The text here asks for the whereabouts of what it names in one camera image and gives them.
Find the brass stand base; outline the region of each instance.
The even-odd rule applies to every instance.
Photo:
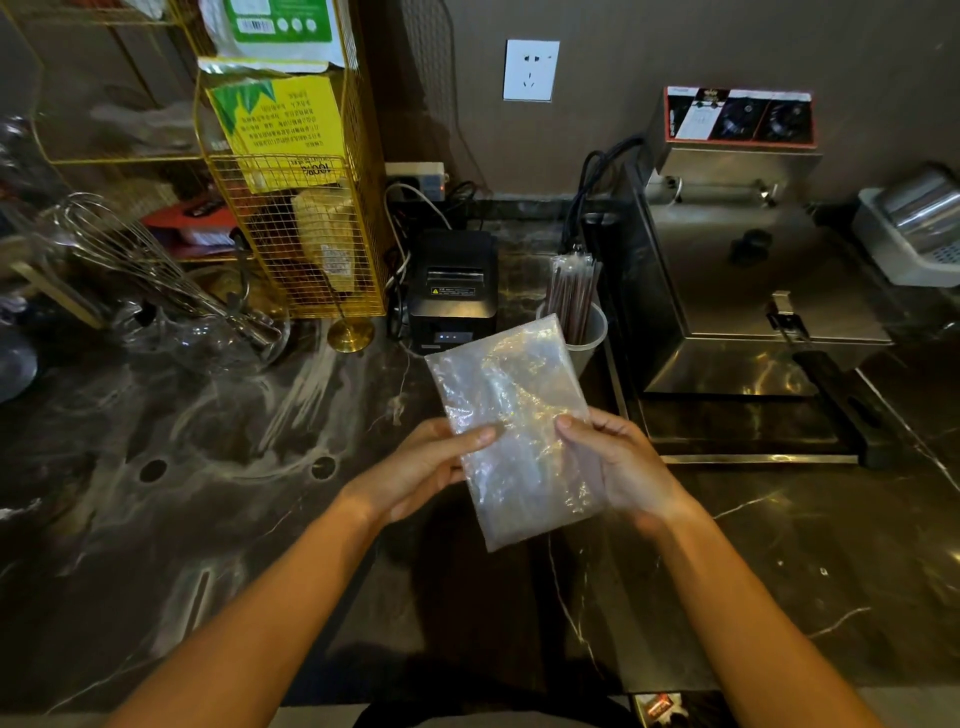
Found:
[[[373,340],[375,331],[370,319],[340,319],[326,333],[326,343],[336,352],[359,352]]]

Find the forearm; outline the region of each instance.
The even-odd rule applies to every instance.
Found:
[[[780,609],[707,512],[684,505],[655,536],[681,602],[744,728],[879,721]]]
[[[338,497],[297,542],[190,636],[107,726],[265,726],[376,533]]]

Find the hand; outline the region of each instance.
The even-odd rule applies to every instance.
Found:
[[[689,498],[632,422],[591,407],[589,424],[561,415],[557,429],[566,439],[600,455],[607,499],[614,508],[633,512],[644,533],[656,521],[672,516]]]
[[[424,420],[392,455],[351,480],[344,494],[361,498],[377,522],[399,521],[450,483],[463,480],[460,456],[495,439],[493,427],[454,436],[446,418]]]

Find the drain hole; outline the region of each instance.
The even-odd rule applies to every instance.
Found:
[[[153,483],[156,480],[160,480],[166,472],[166,460],[151,460],[140,470],[140,482]]]
[[[314,461],[313,468],[310,469],[310,473],[318,480],[326,480],[333,475],[333,472],[336,469],[337,461],[329,455],[325,455],[324,457],[318,457]]]

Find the yellow label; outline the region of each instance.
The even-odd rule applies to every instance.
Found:
[[[345,176],[343,126],[326,75],[222,85],[207,94],[253,192]]]

